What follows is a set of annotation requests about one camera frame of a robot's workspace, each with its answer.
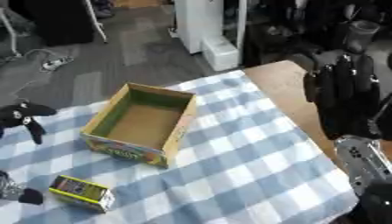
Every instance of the metal stand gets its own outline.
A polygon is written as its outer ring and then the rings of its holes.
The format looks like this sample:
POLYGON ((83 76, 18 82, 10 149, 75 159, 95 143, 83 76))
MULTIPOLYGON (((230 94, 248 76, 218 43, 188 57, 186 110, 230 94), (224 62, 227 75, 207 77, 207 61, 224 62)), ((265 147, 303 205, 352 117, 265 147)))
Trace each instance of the metal stand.
POLYGON ((4 23, 7 32, 10 34, 10 49, 15 54, 15 57, 22 57, 22 54, 17 49, 18 35, 12 27, 10 20, 5 15, 4 8, 0 8, 0 20, 4 23))
POLYGON ((343 136, 335 141, 335 150, 357 195, 374 182, 392 183, 392 164, 379 140, 343 136))
POLYGON ((103 43, 107 44, 108 43, 108 38, 106 37, 105 32, 103 31, 103 24, 98 22, 98 20, 96 19, 95 16, 95 12, 93 9, 93 5, 91 4, 91 0, 85 0, 86 6, 87 6, 87 10, 88 13, 90 14, 90 17, 93 21, 93 25, 95 27, 95 29, 100 33, 102 39, 103 39, 103 43))

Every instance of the open cardboard tray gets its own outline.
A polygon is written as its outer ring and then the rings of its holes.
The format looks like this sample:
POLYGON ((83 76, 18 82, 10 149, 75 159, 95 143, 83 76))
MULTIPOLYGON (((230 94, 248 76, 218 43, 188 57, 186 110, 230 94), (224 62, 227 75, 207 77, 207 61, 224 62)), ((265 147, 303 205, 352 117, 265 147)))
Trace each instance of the open cardboard tray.
POLYGON ((195 113, 194 94, 127 83, 81 135, 93 151, 167 167, 195 113))

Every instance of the wooden table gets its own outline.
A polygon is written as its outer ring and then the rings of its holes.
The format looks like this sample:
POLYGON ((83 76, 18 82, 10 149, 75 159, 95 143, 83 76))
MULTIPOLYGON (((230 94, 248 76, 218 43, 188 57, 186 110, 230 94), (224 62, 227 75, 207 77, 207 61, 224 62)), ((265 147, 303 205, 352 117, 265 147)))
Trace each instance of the wooden table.
MULTIPOLYGON (((291 61, 245 69, 245 74, 338 166, 333 142, 328 140, 319 125, 316 106, 305 99, 303 77, 305 70, 291 61)), ((392 143, 383 142, 389 160, 392 143)))

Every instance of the table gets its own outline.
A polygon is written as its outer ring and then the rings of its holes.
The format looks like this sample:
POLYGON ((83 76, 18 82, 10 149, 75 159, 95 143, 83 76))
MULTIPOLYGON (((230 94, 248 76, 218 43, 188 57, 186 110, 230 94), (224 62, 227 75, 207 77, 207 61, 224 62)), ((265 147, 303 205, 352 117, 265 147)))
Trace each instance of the table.
POLYGON ((80 128, 104 102, 42 117, 35 146, 24 127, 0 142, 0 170, 46 191, 66 174, 110 186, 113 210, 0 200, 2 223, 329 223, 357 203, 347 175, 242 72, 171 87, 197 94, 198 114, 164 170, 88 149, 80 128))
MULTIPOLYGON (((306 71, 292 61, 280 61, 245 70, 246 75, 338 166, 333 142, 324 135, 316 106, 305 99, 303 77, 306 71)), ((392 142, 381 141, 392 159, 392 142)))

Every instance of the white box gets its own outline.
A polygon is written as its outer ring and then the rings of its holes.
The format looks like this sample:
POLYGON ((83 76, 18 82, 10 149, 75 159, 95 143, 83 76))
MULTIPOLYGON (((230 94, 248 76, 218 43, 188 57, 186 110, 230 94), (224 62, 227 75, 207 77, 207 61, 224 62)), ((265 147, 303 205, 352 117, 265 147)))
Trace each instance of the white box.
POLYGON ((238 49, 223 36, 203 39, 202 51, 214 71, 228 70, 239 65, 238 49))

